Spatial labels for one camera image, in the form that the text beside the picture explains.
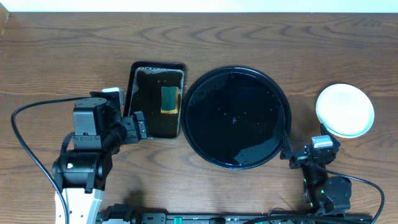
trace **white wall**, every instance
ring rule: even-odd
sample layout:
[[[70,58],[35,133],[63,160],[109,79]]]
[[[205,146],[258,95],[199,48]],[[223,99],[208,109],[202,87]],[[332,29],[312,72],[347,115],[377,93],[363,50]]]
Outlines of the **white wall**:
[[[398,0],[0,0],[10,12],[398,12]]]

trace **small white dish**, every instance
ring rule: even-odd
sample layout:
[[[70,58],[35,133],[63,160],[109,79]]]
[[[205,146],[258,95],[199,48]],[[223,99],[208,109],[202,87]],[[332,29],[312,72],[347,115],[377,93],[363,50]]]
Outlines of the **small white dish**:
[[[374,109],[369,98],[360,89],[335,84],[324,89],[318,97],[318,119],[332,134],[355,138],[370,130]]]

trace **green sponge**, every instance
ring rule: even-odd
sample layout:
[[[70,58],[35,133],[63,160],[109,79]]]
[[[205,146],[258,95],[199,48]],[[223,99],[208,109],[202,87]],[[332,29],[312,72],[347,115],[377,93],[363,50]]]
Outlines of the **green sponge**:
[[[177,86],[162,86],[162,108],[160,109],[160,112],[167,114],[178,113],[177,99]]]

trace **wooden table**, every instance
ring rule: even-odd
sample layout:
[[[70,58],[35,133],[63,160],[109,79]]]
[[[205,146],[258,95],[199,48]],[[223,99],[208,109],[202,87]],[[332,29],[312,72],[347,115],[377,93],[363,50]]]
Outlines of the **wooden table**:
[[[342,139],[329,169],[382,187],[378,223],[398,220],[397,14],[11,13],[0,41],[0,222],[53,223],[54,189],[17,142],[9,117],[19,106],[127,88],[138,60],[182,62],[186,88],[226,65],[256,68],[284,90],[292,108],[290,142],[301,150],[319,135],[318,94],[349,83],[371,99],[371,130]],[[73,131],[73,103],[22,112],[17,124],[50,170]],[[308,208],[302,174],[277,157],[250,170],[204,161],[180,132],[175,140],[142,141],[113,157],[102,208],[129,203],[140,211],[267,213]],[[377,190],[353,182],[353,213],[375,214]]]

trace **black plate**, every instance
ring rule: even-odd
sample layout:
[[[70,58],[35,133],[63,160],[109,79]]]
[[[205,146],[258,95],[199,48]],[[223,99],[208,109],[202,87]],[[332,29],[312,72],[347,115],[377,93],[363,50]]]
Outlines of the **black plate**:
[[[250,169],[280,151],[292,115],[274,80],[251,68],[225,67],[191,86],[183,99],[181,123],[202,158],[227,169]]]

